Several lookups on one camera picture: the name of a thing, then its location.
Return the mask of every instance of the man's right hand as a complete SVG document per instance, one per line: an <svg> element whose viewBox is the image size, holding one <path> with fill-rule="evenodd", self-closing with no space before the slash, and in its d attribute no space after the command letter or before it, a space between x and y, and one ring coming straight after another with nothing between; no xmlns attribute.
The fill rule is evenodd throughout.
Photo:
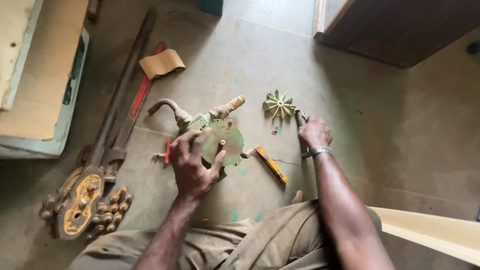
<svg viewBox="0 0 480 270"><path fill-rule="evenodd" d="M330 146L332 135L330 128L322 117L311 115L307 124L300 128L299 137L307 142L309 147Z"/></svg>

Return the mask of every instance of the fingers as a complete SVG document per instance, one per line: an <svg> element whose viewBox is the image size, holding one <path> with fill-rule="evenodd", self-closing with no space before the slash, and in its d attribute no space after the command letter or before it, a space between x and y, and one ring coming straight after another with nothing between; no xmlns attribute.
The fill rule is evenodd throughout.
<svg viewBox="0 0 480 270"><path fill-rule="evenodd" d="M171 146L173 148L172 153L175 153L179 157L182 157L184 160L187 160L188 156L190 155L189 143L198 135L200 135L200 133L201 133L200 131L188 131L184 133L182 136L178 137L172 143L172 146Z"/></svg>
<svg viewBox="0 0 480 270"><path fill-rule="evenodd" d="M215 157L215 161L213 162L212 166L209 169L210 173L215 179L217 179L218 175L220 174L220 169L223 166L223 160L225 159L226 155L227 155L227 152L225 150L220 151L220 153L218 153L217 156Z"/></svg>
<svg viewBox="0 0 480 270"><path fill-rule="evenodd" d="M208 134L211 131L212 131L211 128L209 127L205 128L202 132L200 132L200 135L198 135L198 137L193 141L192 153L190 156L191 159L201 160L205 140L207 139Z"/></svg>

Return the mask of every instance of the green paint stain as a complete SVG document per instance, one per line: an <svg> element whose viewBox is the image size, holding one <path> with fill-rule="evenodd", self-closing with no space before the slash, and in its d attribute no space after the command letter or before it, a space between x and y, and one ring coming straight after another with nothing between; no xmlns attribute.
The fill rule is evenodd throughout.
<svg viewBox="0 0 480 270"><path fill-rule="evenodd" d="M231 212L232 212L232 217L230 219L230 222L238 221L239 220L239 215L237 213L237 210L235 208L232 208Z"/></svg>
<svg viewBox="0 0 480 270"><path fill-rule="evenodd" d="M241 176L247 175L247 170L246 169L239 169L239 175L241 175Z"/></svg>

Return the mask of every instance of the rusty pipe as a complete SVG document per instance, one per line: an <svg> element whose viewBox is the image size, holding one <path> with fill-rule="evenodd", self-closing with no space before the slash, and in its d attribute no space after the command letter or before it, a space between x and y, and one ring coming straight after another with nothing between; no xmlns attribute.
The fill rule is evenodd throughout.
<svg viewBox="0 0 480 270"><path fill-rule="evenodd" d="M182 110L177 103L175 103L173 100L169 98L162 98L159 101L157 101L154 105L152 105L148 109L148 113L150 115L153 115L163 105L168 105L173 110L173 113L175 114L175 120L177 122L180 122L181 120L191 117L191 115L189 115L186 111Z"/></svg>
<svg viewBox="0 0 480 270"><path fill-rule="evenodd" d="M100 162L105 152L105 148L107 147L106 143L108 137L110 136L113 124L115 122L115 119L117 118L118 108L121 106L123 96L127 91L128 84L133 75L133 71L146 45L148 36L152 31L155 20L156 10L155 8L151 7L145 15L142 26L140 27L135 42L133 43L132 49L130 50L127 62L123 67L120 79L113 92L112 99L110 100L110 104L108 105L108 109L105 113L100 129L98 130L95 143L92 147L92 151L90 152L90 156L85 164L85 167L98 167L100 165Z"/></svg>

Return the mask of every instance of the gray floor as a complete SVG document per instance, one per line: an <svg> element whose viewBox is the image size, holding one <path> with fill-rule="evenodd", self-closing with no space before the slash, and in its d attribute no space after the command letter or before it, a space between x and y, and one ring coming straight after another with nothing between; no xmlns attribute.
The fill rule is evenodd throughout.
<svg viewBox="0 0 480 270"><path fill-rule="evenodd" d="M84 240L51 240L37 217L41 200L75 168L93 142L142 17L150 5L159 17L149 54L159 41L177 50L187 69L157 80L130 139L117 186L136 198L120 225L159 226L176 195L172 168L151 159L177 133L173 114L146 108L171 98L194 114L243 94L232 114L245 147L262 144L288 177L280 184L256 157L227 168L195 222L261 219L303 190L316 198L311 160L300 158L294 120L264 114L262 101L278 88L333 131L332 148L367 205L473 220L480 205L480 59L464 53L479 39L469 33L409 70L317 44L312 39L314 0L225 0L221 18L193 0L102 1L69 141L58 160L0 162L0 265L3 269L64 269ZM142 78L138 69L134 93ZM277 135L271 131L279 126ZM383 235L398 269L471 269L426 247Z"/></svg>

